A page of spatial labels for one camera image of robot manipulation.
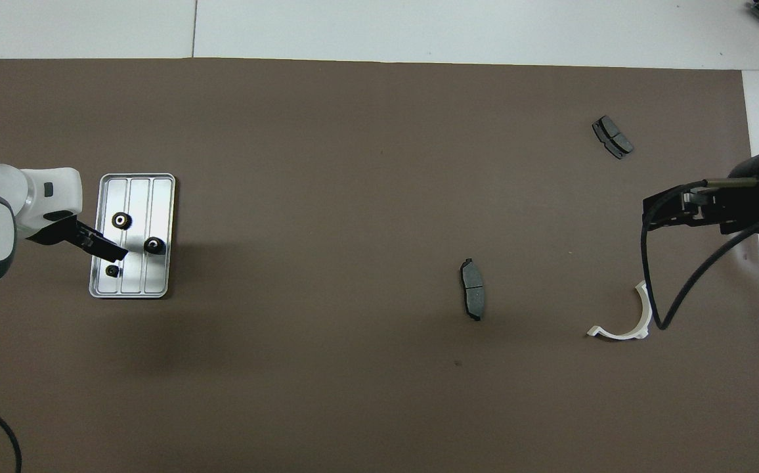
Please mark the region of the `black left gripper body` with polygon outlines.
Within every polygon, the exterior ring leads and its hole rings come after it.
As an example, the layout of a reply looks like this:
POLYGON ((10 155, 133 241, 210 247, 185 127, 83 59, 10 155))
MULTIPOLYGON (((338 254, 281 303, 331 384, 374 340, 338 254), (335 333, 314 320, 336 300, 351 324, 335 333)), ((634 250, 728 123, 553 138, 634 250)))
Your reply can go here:
POLYGON ((37 233, 26 237, 40 245, 51 246, 68 242, 74 246, 94 246, 94 230, 78 219, 59 219, 37 233))

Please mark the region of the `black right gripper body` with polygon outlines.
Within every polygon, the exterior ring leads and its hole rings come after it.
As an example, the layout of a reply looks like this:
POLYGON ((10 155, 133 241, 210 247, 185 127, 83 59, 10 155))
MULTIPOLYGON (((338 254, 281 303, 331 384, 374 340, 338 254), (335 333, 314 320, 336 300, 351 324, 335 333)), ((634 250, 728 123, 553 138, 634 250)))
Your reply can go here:
POLYGON ((698 187, 680 198, 683 215, 680 223, 688 227, 716 225, 720 233, 739 233, 748 222, 748 189, 739 187, 698 187))

